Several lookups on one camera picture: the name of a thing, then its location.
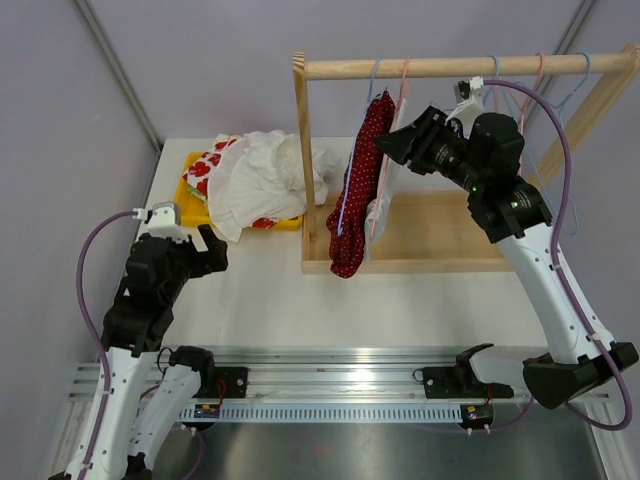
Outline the wooden clothes rack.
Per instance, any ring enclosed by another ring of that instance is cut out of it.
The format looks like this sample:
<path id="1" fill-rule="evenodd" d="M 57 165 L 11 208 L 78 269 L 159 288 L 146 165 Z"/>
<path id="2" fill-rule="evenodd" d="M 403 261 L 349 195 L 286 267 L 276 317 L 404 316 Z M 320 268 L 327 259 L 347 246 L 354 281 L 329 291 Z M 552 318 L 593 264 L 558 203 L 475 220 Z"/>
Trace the wooden clothes rack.
<path id="1" fill-rule="evenodd" d="M 373 60 L 309 61 L 304 53 L 293 56 L 298 127 L 306 199 L 314 200 L 311 128 L 307 86 L 317 80 L 355 80 L 371 76 Z M 384 59 L 377 78 L 401 78 L 404 60 Z M 462 78 L 473 76 L 535 75 L 536 56 L 411 59 L 407 78 Z M 552 76 L 591 72 L 600 79 L 566 125 L 571 147 L 577 147 L 603 119 L 639 73 L 639 47 L 621 52 L 550 55 L 545 74 Z M 500 272 L 509 270 L 506 259 L 476 227 L 466 207 L 466 197 L 454 191 L 400 192 L 392 200 L 389 222 L 381 241 L 372 249 L 361 274 L 415 274 Z"/>

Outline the white ruffled skirt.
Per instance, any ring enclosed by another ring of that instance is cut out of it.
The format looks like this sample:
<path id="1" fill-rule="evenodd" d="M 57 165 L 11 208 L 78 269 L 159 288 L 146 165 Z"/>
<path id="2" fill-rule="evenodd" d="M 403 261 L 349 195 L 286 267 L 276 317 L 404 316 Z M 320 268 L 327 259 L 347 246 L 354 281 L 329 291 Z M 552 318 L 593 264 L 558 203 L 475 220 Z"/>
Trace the white ruffled skirt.
<path id="1" fill-rule="evenodd" d="M 258 220 L 278 222 L 307 211 L 300 137 L 281 130 L 220 136 L 227 143 L 208 176 L 207 209 L 217 230 L 237 242 Z"/>

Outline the yellow plastic tray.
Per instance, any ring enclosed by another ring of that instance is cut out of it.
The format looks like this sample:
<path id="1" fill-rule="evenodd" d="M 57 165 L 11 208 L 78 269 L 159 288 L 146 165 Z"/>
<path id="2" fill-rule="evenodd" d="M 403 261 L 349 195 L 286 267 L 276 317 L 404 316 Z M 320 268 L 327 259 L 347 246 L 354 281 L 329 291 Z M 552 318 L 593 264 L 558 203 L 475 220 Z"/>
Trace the yellow plastic tray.
<path id="1" fill-rule="evenodd" d="M 223 140 L 189 155 L 174 201 L 184 225 L 208 223 L 236 242 L 247 227 L 298 229 L 307 208 L 304 196 L 283 179 L 275 151 Z"/>

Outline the aluminium mounting rail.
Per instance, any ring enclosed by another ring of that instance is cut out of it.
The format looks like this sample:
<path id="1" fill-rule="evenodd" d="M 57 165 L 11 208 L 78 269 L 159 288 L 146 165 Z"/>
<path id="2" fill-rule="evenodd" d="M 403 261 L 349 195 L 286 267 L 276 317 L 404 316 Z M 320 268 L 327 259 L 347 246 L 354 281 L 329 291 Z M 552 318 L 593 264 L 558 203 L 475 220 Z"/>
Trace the aluminium mounting rail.
<path id="1" fill-rule="evenodd" d="M 427 401 L 421 367 L 449 366 L 460 347 L 207 346 L 215 365 L 248 369 L 247 402 L 379 403 Z"/>

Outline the red white-dotted skirt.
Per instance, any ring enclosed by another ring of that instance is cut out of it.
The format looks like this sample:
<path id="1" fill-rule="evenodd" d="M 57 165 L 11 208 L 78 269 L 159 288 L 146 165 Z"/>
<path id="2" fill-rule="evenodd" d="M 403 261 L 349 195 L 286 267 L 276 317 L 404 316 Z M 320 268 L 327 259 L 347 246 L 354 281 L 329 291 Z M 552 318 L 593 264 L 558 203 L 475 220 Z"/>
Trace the red white-dotted skirt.
<path id="1" fill-rule="evenodd" d="M 336 229 L 343 191 L 326 220 L 330 232 L 330 271 L 342 279 L 354 276 L 364 261 L 366 209 L 376 197 L 383 158 L 383 152 L 374 139 L 390 131 L 394 111 L 395 104 L 388 92 L 373 98 L 357 139 L 342 236 L 337 236 Z"/>

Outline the pink wire hanger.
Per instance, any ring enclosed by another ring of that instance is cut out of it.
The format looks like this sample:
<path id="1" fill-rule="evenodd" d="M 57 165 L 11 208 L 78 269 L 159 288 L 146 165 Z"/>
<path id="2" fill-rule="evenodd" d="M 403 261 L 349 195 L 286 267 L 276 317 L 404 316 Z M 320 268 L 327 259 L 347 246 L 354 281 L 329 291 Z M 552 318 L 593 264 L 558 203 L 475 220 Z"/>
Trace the pink wire hanger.
<path id="1" fill-rule="evenodd" d="M 534 80 L 534 83 L 530 87 L 532 91 L 535 91 L 540 86 L 545 73 L 545 64 L 546 64 L 545 54 L 543 52 L 538 52 L 536 56 L 539 59 L 539 65 L 538 65 L 538 71 L 537 71 L 537 75 Z M 522 105 L 519 107 L 520 116 L 519 116 L 518 124 L 519 124 L 519 130 L 521 134 L 525 132 L 525 120 L 526 120 L 526 116 L 527 116 L 531 102 L 532 102 L 532 99 L 529 96 L 525 96 Z"/>
<path id="2" fill-rule="evenodd" d="M 396 101 L 394 117 L 393 117 L 393 121 L 391 123 L 391 128 L 390 128 L 391 132 L 397 130 L 400 127 L 403 120 L 404 113 L 406 111 L 405 103 L 406 103 L 406 98 L 410 89 L 409 81 L 407 79 L 410 60 L 411 60 L 410 57 L 407 57 L 404 60 L 398 98 Z M 386 155 L 384 155 L 381 169 L 380 169 L 378 191 L 377 191 L 375 206 L 373 210 L 372 229 L 375 229 L 375 225 L 382 217 L 387 216 L 387 211 L 390 208 L 391 200 L 395 190 L 395 183 L 398 175 L 398 170 L 399 170 L 399 167 L 396 166 L 391 159 L 389 159 Z"/>

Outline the white plain skirt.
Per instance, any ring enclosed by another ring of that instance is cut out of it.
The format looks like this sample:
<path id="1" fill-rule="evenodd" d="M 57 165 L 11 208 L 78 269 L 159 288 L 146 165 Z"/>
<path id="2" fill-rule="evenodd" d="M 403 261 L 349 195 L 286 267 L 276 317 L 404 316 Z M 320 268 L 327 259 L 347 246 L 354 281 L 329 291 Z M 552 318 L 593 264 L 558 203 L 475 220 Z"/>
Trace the white plain skirt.
<path id="1" fill-rule="evenodd" d="M 376 197 L 366 209 L 364 222 L 364 260 L 366 262 L 371 261 L 372 248 L 380 241 L 385 231 L 400 169 L 401 166 L 398 163 L 390 159 L 387 154 L 383 155 Z"/>

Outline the red poppy print skirt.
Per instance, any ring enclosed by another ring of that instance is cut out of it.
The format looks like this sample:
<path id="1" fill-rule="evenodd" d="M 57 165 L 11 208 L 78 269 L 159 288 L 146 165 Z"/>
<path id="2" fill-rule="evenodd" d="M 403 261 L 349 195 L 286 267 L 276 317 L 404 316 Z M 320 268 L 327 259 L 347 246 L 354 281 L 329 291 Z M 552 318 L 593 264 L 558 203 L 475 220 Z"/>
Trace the red poppy print skirt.
<path id="1" fill-rule="evenodd" d="M 287 139 L 280 130 L 220 135 L 184 171 L 187 184 L 207 196 L 208 216 L 227 239 L 237 242 L 260 219 L 276 222 L 306 211 L 276 166 L 278 147 Z"/>

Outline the lemon print skirt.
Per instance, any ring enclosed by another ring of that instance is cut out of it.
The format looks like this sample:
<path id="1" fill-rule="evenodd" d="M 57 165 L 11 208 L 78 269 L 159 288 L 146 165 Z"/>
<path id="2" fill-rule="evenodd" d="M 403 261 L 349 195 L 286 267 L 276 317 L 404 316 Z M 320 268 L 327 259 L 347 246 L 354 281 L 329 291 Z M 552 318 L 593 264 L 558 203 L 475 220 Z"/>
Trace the lemon print skirt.
<path id="1" fill-rule="evenodd" d="M 199 200 L 206 202 L 207 201 L 207 196 L 202 194 L 198 189 L 192 187 L 192 186 L 187 186 L 187 191 L 195 196 L 196 198 L 198 198 Z"/>

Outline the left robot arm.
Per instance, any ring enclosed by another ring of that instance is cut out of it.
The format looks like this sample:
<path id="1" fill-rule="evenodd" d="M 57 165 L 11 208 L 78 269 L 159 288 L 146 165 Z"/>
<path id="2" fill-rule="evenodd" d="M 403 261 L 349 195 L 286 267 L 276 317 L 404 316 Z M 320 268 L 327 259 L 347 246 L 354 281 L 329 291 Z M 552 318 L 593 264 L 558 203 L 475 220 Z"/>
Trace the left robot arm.
<path id="1" fill-rule="evenodd" d="M 180 346 L 146 405 L 145 382 L 155 365 L 173 307 L 186 283 L 228 267 L 227 245 L 208 225 L 192 238 L 143 234 L 131 247 L 126 274 L 104 317 L 100 381 L 79 444 L 60 479 L 150 479 L 162 445 L 181 410 L 197 397 L 236 397 L 232 385 L 247 375 L 218 371 L 211 351 Z"/>

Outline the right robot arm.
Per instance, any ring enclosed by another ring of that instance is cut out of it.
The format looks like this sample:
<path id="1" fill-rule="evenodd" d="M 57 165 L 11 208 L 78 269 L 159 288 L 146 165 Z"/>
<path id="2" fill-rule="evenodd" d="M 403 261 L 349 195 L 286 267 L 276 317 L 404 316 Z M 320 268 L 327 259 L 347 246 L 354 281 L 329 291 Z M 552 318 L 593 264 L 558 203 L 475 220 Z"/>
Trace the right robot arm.
<path id="1" fill-rule="evenodd" d="M 463 136 L 456 122 L 429 107 L 375 143 L 412 172 L 438 173 L 467 192 L 472 219 L 515 271 L 543 328 L 544 353 L 485 344 L 460 354 L 464 365 L 453 374 L 460 393 L 476 396 L 488 384 L 509 385 L 555 409 L 638 362 L 635 346 L 616 341 L 590 308 L 553 238 L 549 208 L 519 175 L 525 141 L 513 118 L 483 113 Z"/>

